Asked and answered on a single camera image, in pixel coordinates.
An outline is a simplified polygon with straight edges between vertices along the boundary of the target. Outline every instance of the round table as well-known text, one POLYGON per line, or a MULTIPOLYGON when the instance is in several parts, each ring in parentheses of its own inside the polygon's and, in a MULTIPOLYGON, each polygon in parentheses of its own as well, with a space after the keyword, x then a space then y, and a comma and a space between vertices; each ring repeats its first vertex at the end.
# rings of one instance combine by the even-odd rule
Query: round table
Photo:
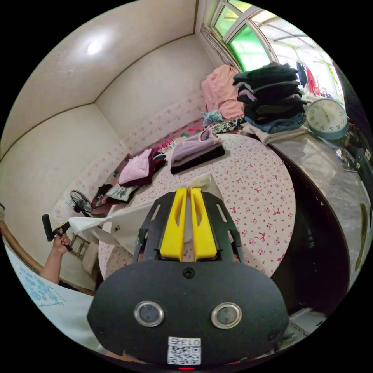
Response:
MULTIPOLYGON (((241 236, 245 264, 272 276, 288 248, 295 221, 293 184, 281 158, 261 142, 242 135, 221 134, 226 155, 181 174, 170 172, 168 164, 154 177, 153 183, 139 190, 130 206, 142 205, 165 193, 175 191, 194 177, 211 173, 219 186, 224 203, 241 236)), ((105 223, 108 232, 111 223, 105 223)), ((192 261, 191 246, 186 245, 183 261, 192 261)), ((121 247, 99 243, 99 265, 103 278, 130 264, 132 255, 121 247)))

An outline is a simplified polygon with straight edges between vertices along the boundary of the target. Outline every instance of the ceiling light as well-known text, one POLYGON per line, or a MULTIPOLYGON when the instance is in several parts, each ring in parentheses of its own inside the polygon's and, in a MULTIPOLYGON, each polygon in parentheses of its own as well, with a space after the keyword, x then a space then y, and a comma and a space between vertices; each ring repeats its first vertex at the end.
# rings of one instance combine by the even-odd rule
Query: ceiling light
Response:
POLYGON ((99 42, 92 42, 91 44, 89 44, 87 48, 87 52, 88 54, 92 55, 92 54, 99 52, 100 49, 101 49, 101 44, 99 42))

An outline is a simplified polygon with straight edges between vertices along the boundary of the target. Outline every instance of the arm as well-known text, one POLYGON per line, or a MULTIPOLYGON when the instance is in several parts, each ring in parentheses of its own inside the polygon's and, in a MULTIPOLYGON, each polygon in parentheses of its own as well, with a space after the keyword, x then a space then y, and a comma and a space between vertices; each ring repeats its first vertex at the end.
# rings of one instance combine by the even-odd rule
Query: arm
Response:
POLYGON ((58 285, 59 274, 61 271, 62 257, 67 252, 66 246, 70 245, 70 239, 66 234, 61 237, 56 236, 53 241, 53 247, 49 253, 48 259, 44 268, 39 273, 39 276, 58 285))

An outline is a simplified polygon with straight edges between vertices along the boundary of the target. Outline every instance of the ceiling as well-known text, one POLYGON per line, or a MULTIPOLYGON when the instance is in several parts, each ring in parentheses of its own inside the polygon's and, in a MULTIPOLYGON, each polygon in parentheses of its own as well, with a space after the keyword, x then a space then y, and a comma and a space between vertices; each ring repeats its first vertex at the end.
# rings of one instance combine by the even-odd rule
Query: ceiling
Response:
POLYGON ((129 65, 172 40, 193 33, 195 1, 139 0, 85 23, 37 66, 6 122, 1 154, 45 119, 94 102, 129 65), (101 45, 90 55, 88 47, 101 45))

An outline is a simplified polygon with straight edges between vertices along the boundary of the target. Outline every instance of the clock face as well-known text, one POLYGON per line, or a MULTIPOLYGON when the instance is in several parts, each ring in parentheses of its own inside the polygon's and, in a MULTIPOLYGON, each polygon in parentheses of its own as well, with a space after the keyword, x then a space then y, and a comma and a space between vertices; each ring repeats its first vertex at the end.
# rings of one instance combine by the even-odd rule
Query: clock face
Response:
POLYGON ((307 108, 306 117, 310 130, 325 134, 343 131, 348 126, 346 111, 330 99, 314 101, 307 108))

